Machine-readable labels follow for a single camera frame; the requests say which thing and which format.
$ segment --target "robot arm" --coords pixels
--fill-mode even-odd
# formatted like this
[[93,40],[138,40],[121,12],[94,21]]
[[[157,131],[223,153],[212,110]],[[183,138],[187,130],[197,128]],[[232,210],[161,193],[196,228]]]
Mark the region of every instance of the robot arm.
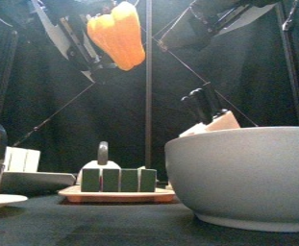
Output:
[[159,40],[163,51],[204,48],[211,38],[249,24],[279,0],[195,0]]

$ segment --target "dish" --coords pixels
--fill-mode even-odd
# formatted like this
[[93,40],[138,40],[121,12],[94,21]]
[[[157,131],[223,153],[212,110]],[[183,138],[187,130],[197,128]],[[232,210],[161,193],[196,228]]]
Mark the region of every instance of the dish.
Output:
[[74,180],[74,176],[69,173],[4,172],[0,193],[29,194],[54,192],[73,185]]
[[5,195],[0,194],[0,208],[10,203],[17,203],[25,201],[28,198],[20,195]]
[[72,203],[167,203],[173,200],[173,190],[157,188],[154,192],[81,192],[73,185],[58,191]]

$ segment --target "wooden tray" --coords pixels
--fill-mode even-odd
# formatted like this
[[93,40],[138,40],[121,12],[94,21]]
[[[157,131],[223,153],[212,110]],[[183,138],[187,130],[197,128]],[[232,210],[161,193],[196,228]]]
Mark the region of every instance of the wooden tray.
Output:
[[168,203],[175,198],[173,190],[157,188],[154,192],[81,192],[73,185],[58,191],[72,203]]

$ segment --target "gray object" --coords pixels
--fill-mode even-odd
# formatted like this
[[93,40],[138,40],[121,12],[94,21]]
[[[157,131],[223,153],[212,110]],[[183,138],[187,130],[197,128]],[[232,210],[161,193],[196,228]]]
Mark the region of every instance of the gray object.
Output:
[[299,127],[221,130],[165,144],[175,193],[197,218],[299,232]]

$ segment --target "green sponge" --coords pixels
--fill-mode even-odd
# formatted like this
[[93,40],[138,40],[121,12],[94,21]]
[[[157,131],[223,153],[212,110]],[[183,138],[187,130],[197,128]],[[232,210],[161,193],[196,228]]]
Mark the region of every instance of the green sponge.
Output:
[[138,169],[140,172],[140,192],[154,192],[156,170]]
[[81,192],[100,191],[100,169],[82,169]]
[[138,176],[137,169],[120,170],[120,192],[137,192]]
[[120,169],[102,169],[102,192],[118,192]]

